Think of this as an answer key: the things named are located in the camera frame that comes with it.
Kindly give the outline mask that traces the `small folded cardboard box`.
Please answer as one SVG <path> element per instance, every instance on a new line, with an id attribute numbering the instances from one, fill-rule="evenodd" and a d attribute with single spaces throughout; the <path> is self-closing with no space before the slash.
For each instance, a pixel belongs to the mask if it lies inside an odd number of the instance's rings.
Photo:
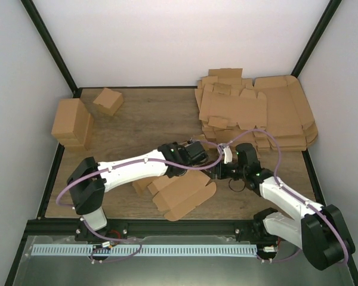
<path id="1" fill-rule="evenodd" d="M 109 116 L 113 116 L 123 103 L 122 93 L 109 88 L 103 88 L 93 101 L 93 104 L 101 113 Z"/>

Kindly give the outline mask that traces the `stack of flat cardboard blanks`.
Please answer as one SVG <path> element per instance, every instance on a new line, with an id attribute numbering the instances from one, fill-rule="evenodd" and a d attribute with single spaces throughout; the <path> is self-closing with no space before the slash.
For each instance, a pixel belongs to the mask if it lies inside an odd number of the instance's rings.
<path id="1" fill-rule="evenodd" d="M 267 127 L 267 97 L 242 77 L 242 68 L 209 69 L 194 90 L 203 136 L 227 143 L 242 132 Z"/>

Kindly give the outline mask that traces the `large flat cardboard blanks stack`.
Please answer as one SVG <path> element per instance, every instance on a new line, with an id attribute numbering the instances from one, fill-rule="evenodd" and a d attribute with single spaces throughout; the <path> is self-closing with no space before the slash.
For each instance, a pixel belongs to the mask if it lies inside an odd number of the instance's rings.
<path id="1" fill-rule="evenodd" d="M 283 151 L 304 151 L 313 144 L 318 129 L 300 81 L 292 75 L 258 77 L 254 89 L 267 98 L 268 144 Z"/>

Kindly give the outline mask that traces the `black frame post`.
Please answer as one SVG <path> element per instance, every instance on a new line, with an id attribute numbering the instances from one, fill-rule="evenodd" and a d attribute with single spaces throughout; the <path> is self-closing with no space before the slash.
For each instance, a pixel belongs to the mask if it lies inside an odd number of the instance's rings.
<path id="1" fill-rule="evenodd" d="M 295 67 L 292 70 L 291 75 L 294 77 L 299 77 L 305 65 L 307 64 L 309 58 L 311 57 L 315 47 L 319 43 L 322 35 L 324 34 L 326 28 L 331 22 L 333 16 L 335 15 L 337 9 L 341 5 L 342 0 L 330 0 L 322 13 L 319 21 L 316 24 L 316 27 L 313 30 L 306 46 L 304 47 Z"/>
<path id="2" fill-rule="evenodd" d="M 21 4 L 23 5 L 24 9 L 26 10 L 29 18 L 31 19 L 33 25 L 35 26 L 38 34 L 40 35 L 42 41 L 44 42 L 47 50 L 49 51 L 50 55 L 52 56 L 56 66 L 58 67 L 63 79 L 67 83 L 69 89 L 72 91 L 73 94 L 76 93 L 78 87 L 63 60 L 63 57 L 60 54 L 60 51 L 57 48 L 46 24 L 44 23 L 35 3 L 32 0 L 21 0 Z"/>

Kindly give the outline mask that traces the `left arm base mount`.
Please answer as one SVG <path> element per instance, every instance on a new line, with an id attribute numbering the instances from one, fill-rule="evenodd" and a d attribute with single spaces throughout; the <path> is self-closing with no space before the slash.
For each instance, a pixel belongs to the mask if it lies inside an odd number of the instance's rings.
<path id="1" fill-rule="evenodd" d="M 88 230 L 83 221 L 76 221 L 75 241 L 98 243 L 104 242 L 104 239 L 99 238 Z M 126 239 L 128 236 L 128 223 L 125 220 L 110 219 L 107 221 L 107 226 L 96 231 L 101 236 L 116 239 Z"/>

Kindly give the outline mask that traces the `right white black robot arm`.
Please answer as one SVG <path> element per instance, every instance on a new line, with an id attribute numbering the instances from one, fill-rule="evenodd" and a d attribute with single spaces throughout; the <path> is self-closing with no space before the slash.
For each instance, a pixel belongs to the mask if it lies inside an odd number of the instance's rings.
<path id="1" fill-rule="evenodd" d="M 258 239 L 272 235 L 285 239 L 320 271 L 349 261 L 356 248 L 339 208 L 309 200 L 285 184 L 275 170 L 261 167 L 252 144 L 236 146 L 236 161 L 228 145 L 219 147 L 224 158 L 209 171 L 210 177 L 243 180 L 247 189 L 281 209 L 268 208 L 254 216 L 253 232 Z"/>

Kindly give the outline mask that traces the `large folded cardboard box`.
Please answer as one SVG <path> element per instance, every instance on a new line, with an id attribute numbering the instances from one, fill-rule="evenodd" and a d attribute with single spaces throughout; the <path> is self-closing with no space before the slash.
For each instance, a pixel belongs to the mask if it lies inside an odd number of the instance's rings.
<path id="1" fill-rule="evenodd" d="M 80 98 L 59 101 L 51 131 L 70 151 L 89 150 L 94 118 Z"/>

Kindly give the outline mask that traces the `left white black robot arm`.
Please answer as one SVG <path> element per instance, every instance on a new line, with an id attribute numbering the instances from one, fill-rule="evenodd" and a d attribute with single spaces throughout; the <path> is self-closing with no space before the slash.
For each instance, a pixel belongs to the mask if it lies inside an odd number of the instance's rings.
<path id="1" fill-rule="evenodd" d="M 67 186 L 76 214 L 89 225 L 89 234 L 102 241 L 110 233 L 102 208 L 106 192 L 144 178 L 181 176 L 207 159 L 199 141 L 163 144 L 144 155 L 119 161 L 97 163 L 88 157 L 70 176 Z"/>

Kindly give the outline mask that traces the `right black frame post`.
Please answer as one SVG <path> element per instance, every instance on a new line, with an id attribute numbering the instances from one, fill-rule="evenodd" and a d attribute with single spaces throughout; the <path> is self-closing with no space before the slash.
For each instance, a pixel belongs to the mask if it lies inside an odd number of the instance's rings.
<path id="1" fill-rule="evenodd" d="M 337 9 L 341 5 L 342 0 L 330 0 L 322 13 L 319 21 L 316 24 L 316 27 L 313 30 L 306 46 L 304 47 L 295 67 L 292 70 L 291 75 L 294 77 L 299 77 L 305 65 L 307 64 L 309 58 L 311 57 L 315 47 L 319 43 L 322 35 L 324 34 L 326 28 L 331 22 L 333 16 L 335 15 Z"/>

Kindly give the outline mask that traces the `left black frame post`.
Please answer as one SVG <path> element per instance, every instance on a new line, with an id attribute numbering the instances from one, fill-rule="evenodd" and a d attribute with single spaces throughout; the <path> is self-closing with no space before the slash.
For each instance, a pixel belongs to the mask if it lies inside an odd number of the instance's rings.
<path id="1" fill-rule="evenodd" d="M 40 35 L 42 41 L 44 42 L 47 50 L 49 51 L 50 55 L 52 56 L 56 66 L 58 67 L 63 79 L 67 83 L 69 89 L 72 91 L 73 94 L 76 93 L 78 87 L 63 60 L 63 57 L 60 54 L 60 51 L 57 48 L 46 24 L 44 23 L 35 3 L 32 0 L 21 0 L 21 4 L 23 5 L 24 9 L 26 10 L 29 18 L 31 19 L 33 25 L 35 26 L 38 34 Z"/>

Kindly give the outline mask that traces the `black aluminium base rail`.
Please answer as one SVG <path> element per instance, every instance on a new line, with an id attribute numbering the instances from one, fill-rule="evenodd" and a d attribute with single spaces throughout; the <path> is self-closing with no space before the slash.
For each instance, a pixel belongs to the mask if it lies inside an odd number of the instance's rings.
<path id="1" fill-rule="evenodd" d="M 26 235 L 75 235 L 79 219 L 34 219 L 26 224 Z M 233 223 L 237 220 L 115 219 L 128 223 L 127 237 L 163 235 L 225 235 L 235 237 Z"/>

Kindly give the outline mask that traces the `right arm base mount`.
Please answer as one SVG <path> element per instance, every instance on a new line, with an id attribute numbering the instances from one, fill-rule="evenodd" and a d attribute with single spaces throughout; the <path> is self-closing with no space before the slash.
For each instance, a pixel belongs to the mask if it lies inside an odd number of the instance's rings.
<path id="1" fill-rule="evenodd" d="M 252 244 L 274 243 L 280 237 L 269 234 L 263 224 L 255 220 L 237 220 L 233 223 L 235 237 L 238 242 L 249 241 Z"/>

